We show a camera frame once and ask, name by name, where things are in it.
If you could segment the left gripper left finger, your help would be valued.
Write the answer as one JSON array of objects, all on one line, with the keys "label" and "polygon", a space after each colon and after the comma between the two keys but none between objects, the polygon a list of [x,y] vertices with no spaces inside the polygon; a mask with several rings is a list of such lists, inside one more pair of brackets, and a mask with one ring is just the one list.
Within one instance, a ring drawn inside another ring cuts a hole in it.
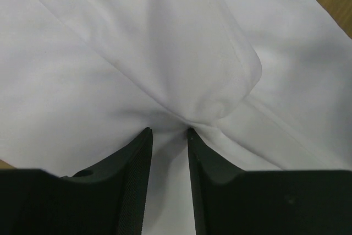
[{"label": "left gripper left finger", "polygon": [[146,128],[71,177],[1,170],[1,234],[140,234],[152,143]]}]

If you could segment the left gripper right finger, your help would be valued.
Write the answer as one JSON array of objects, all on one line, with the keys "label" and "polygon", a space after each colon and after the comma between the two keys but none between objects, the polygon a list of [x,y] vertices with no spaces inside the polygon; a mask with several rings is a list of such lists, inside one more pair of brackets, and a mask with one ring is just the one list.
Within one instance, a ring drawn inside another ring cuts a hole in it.
[{"label": "left gripper right finger", "polygon": [[197,234],[351,234],[350,171],[245,171],[187,137]]}]

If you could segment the white t-shirt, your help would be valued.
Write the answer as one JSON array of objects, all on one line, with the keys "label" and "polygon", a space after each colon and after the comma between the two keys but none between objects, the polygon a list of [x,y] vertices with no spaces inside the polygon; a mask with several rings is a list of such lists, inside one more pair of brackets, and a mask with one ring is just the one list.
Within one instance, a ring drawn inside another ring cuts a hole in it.
[{"label": "white t-shirt", "polygon": [[144,234],[194,234],[185,132],[245,170],[351,169],[351,39],[315,0],[1,0],[1,159],[59,176],[145,127]]}]

